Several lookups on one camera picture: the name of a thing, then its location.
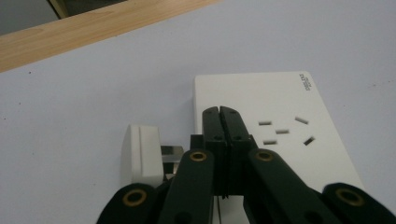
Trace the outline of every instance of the power socket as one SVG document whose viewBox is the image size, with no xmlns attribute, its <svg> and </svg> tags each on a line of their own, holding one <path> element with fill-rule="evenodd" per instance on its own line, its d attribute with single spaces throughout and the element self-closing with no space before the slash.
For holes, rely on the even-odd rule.
<svg viewBox="0 0 396 224">
<path fill-rule="evenodd" d="M 343 182 L 363 189 L 309 73 L 198 76 L 194 101 L 196 133 L 202 133 L 205 109 L 233 108 L 257 145 L 276 151 L 308 187 L 322 192 Z M 241 197 L 219 199 L 219 204 L 214 216 L 220 214 L 222 223 L 248 223 Z M 213 222 L 219 223 L 217 217 Z"/>
</svg>

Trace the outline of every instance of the socket hole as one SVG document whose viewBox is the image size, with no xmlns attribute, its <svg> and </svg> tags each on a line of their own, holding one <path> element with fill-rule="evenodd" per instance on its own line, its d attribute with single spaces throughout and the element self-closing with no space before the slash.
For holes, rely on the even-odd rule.
<svg viewBox="0 0 396 224">
<path fill-rule="evenodd" d="M 260 125 L 260 126 L 272 125 L 272 122 L 271 122 L 271 121 L 259 121 L 259 125 Z"/>
<path fill-rule="evenodd" d="M 276 134 L 290 133 L 288 129 L 275 130 Z"/>
<path fill-rule="evenodd" d="M 311 144 L 313 141 L 315 140 L 314 136 L 306 139 L 306 141 L 304 142 L 304 145 L 308 146 L 309 144 Z"/>
<path fill-rule="evenodd" d="M 267 141 L 263 141 L 263 143 L 268 146 L 268 145 L 276 145 L 277 141 L 276 140 L 267 140 Z"/>
<path fill-rule="evenodd" d="M 299 122 L 301 122 L 303 124 L 308 124 L 308 120 L 307 119 L 302 119 L 302 118 L 296 117 L 295 120 L 297 120 L 297 121 L 299 121 Z"/>
</svg>

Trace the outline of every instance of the black mechanical linkage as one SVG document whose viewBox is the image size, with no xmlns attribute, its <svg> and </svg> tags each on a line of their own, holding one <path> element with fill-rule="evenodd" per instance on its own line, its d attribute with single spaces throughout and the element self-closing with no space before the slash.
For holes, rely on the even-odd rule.
<svg viewBox="0 0 396 224">
<path fill-rule="evenodd" d="M 145 184 L 131 184 L 119 191 L 108 202 L 98 224 L 155 223 L 153 211 L 157 202 L 156 190 Z"/>
<path fill-rule="evenodd" d="M 172 173 L 173 164 L 168 173 Z M 396 217 L 361 189 L 309 188 L 274 151 L 258 149 L 240 114 L 210 107 L 203 134 L 191 136 L 175 177 L 154 189 L 132 184 L 107 204 L 98 224 L 212 223 L 214 196 L 243 195 L 251 224 L 396 224 Z"/>
<path fill-rule="evenodd" d="M 215 158 L 195 149 L 181 159 L 157 223 L 211 223 Z"/>
<path fill-rule="evenodd" d="M 263 212 L 270 216 L 268 219 L 276 220 L 275 223 L 341 223 L 277 153 L 254 149 L 248 159 L 247 210 L 261 204 Z M 249 221 L 259 223 L 255 217 L 249 217 Z"/>
</svg>

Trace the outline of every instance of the wooden board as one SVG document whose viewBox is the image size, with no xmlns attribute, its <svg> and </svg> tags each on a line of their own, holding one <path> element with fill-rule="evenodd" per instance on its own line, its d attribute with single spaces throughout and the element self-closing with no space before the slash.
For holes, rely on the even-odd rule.
<svg viewBox="0 0 396 224">
<path fill-rule="evenodd" d="M 131 0 L 0 36 L 0 72 L 163 21 L 219 0 Z"/>
</svg>

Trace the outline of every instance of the gray surface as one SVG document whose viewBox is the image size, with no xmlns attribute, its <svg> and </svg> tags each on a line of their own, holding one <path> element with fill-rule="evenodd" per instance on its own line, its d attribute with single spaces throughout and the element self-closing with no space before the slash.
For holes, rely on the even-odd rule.
<svg viewBox="0 0 396 224">
<path fill-rule="evenodd" d="M 57 20 L 47 0 L 0 1 L 0 35 Z"/>
<path fill-rule="evenodd" d="M 396 2 L 233 1 L 0 75 L 0 217 L 93 223 L 127 125 L 189 144 L 193 78 L 307 70 L 366 190 L 396 213 Z"/>
</svg>

